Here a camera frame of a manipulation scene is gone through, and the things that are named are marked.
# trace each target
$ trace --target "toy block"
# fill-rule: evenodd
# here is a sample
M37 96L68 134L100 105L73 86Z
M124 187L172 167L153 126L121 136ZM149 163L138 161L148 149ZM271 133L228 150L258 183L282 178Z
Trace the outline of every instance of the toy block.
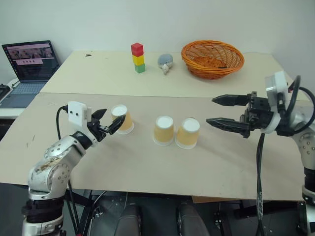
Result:
M134 65L134 68L135 70L138 72L138 73L142 73L146 70L146 67L144 64L142 65Z
M142 65L144 64L144 56L139 56L139 57L136 57L134 55L132 55L132 60L133 60L133 63L135 65Z
M139 57L139 56L143 55L143 45L140 44L140 43L132 44L131 52L136 57Z

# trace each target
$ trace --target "paper cup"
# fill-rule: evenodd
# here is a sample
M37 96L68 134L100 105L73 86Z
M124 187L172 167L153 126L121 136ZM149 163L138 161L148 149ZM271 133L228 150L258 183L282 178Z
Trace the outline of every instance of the paper cup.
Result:
M187 118L178 129L176 144L184 149L192 149L196 146L199 136L200 124L194 118Z
M112 114L113 120L119 116L123 116L123 115L126 116L125 121L123 122L122 126L116 131L117 133L128 134L133 130L134 124L132 122L128 108L125 105L120 104L120 105L114 106L111 110L111 114Z
M154 126L153 140L156 144L166 146L174 140L173 119L169 116L159 116Z

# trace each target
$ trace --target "orange basket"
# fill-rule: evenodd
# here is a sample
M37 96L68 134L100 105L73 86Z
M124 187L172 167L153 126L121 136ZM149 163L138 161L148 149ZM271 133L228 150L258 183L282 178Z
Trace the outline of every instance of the orange basket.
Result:
M211 40L187 44L182 49L182 59L192 74L210 80L238 71L245 61L232 45Z

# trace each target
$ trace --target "yellow block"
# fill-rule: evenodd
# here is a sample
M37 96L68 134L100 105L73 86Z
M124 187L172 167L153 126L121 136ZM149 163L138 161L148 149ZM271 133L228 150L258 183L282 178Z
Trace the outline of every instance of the yellow block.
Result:
M135 65L142 65L144 63L143 55L141 55L139 57L136 57L136 56L132 55L132 60L133 60L133 63Z

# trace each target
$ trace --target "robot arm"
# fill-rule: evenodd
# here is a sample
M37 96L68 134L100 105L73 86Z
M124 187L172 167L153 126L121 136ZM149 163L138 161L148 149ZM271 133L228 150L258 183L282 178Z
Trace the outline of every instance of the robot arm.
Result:
M283 72L277 72L266 79L268 98L257 97L256 92L247 95L223 95L213 99L224 106L248 107L241 115L240 121L228 118L210 118L206 121L219 129L240 133L244 138L250 132L260 129L262 133L276 131L280 136L292 137L298 145L304 165L305 184L302 187L302 197L305 200L305 232L315 235L315 111L311 115L311 107L295 107L300 78L287 88ZM292 99L288 100L288 90L293 90ZM309 92L313 104L314 95Z
M69 102L67 112L73 135L65 136L44 153L29 173L29 200L22 208L24 236L65 235L63 225L63 197L72 169L85 155L86 149L95 147L106 134L114 134L123 124L125 116L118 117L113 123L101 126L99 120L106 109L91 109L85 104Z

